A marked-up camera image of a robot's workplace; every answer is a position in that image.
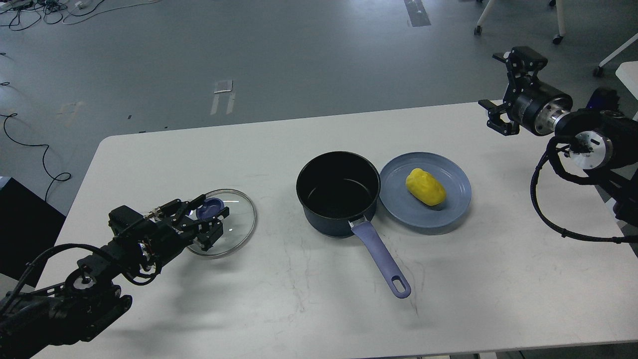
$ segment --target gray floor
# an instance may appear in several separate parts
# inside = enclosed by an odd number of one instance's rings
[[[135,2],[111,0],[103,8]],[[51,144],[51,172],[73,174],[49,195],[67,213],[98,144],[110,135],[495,99],[507,79],[491,54],[517,45],[548,57],[539,77],[570,94],[575,108],[609,86],[618,90],[621,110],[638,111],[614,75],[620,63],[638,59],[638,43],[607,64],[605,77],[591,76],[638,31],[637,1],[565,0],[568,33],[558,46],[551,43],[556,13],[546,0],[499,1],[482,36],[473,28],[485,4],[423,3],[431,26],[411,27],[400,0],[164,0],[74,26],[2,27],[0,82],[11,86],[0,88],[0,113],[19,113],[7,123],[16,139]],[[9,20],[0,15],[2,24]],[[214,83],[227,79],[235,84],[232,111],[230,95],[223,95],[211,115]],[[183,144],[193,147],[185,160],[205,165],[197,147],[213,142]],[[44,196],[49,179],[41,152],[0,136],[0,175]],[[630,357],[553,350],[559,354],[526,357]]]

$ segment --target saucepan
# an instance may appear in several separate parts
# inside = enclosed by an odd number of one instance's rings
[[[398,298],[406,298],[412,292],[410,285],[370,223],[380,192],[381,180],[374,165],[351,152],[315,157],[297,177],[297,197],[308,222],[330,237],[357,235],[390,290]]]

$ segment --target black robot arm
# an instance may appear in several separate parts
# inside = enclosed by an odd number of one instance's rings
[[[115,236],[105,246],[70,243],[38,256],[14,291],[0,301],[0,358],[29,358],[47,345],[93,340],[133,302],[130,295],[121,295],[114,278],[122,274],[131,283],[144,286],[187,246],[197,244],[208,250],[221,237],[221,220],[229,215],[228,207],[211,218],[192,219],[189,214],[201,206],[205,206],[204,195],[190,202],[173,200],[147,215],[121,206],[108,214]],[[63,283],[20,292],[35,266],[69,248],[92,254],[80,259],[78,269]]]
[[[536,185],[542,166],[549,162],[564,180],[579,185],[599,185],[616,200],[614,214],[619,220],[638,226],[638,171],[631,179],[614,169],[638,162],[638,123],[618,111],[615,90],[598,88],[586,108],[571,111],[572,98],[538,79],[547,59],[529,47],[514,47],[493,58],[505,63],[508,86],[503,103],[478,102],[487,110],[487,125],[502,135],[519,133],[520,126],[537,136],[554,134],[531,182],[531,199],[538,215],[549,227],[578,240],[636,242],[636,236],[596,238],[560,228],[543,216],[536,200]],[[509,122],[501,119],[507,114]],[[569,157],[586,177],[568,173],[559,153]]]

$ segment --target blue plate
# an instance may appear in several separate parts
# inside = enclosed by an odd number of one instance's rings
[[[445,188],[445,200],[428,206],[405,186],[413,169],[430,172]],[[418,228],[440,228],[461,218],[470,206],[472,189],[463,170],[447,158],[428,152],[411,152],[388,162],[381,171],[383,205],[399,221]]]

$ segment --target purple handle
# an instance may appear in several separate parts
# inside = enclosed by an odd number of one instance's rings
[[[379,234],[376,232],[375,228],[372,226],[372,223],[369,221],[364,221],[362,223],[356,224],[352,227],[352,233],[354,233],[359,239],[366,245],[368,252],[372,256],[372,259],[375,260],[376,266],[379,267],[381,274],[385,278],[385,281],[388,283],[390,290],[397,296],[397,298],[407,298],[410,293],[412,293],[412,289],[408,281],[401,273],[399,266],[394,261],[394,258],[388,252],[388,249],[385,248],[385,245],[381,241]],[[403,286],[404,290],[399,291],[396,287],[394,281],[398,280]]]

